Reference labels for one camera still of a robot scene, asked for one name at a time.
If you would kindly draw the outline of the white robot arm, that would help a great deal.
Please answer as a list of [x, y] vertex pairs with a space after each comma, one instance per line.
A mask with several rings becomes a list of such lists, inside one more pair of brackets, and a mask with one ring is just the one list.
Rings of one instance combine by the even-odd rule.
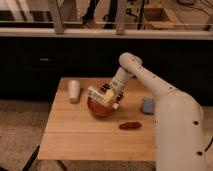
[[134, 75], [156, 98], [156, 171], [207, 171], [203, 141], [203, 110], [183, 92], [142, 66], [131, 54], [119, 57], [120, 68], [110, 84], [118, 93]]

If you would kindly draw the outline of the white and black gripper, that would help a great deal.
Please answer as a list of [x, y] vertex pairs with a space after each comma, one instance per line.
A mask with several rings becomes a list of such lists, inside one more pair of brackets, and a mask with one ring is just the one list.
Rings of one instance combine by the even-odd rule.
[[99, 91], [107, 98], [115, 98], [121, 100], [123, 98], [123, 89], [116, 90], [111, 84], [105, 83]]

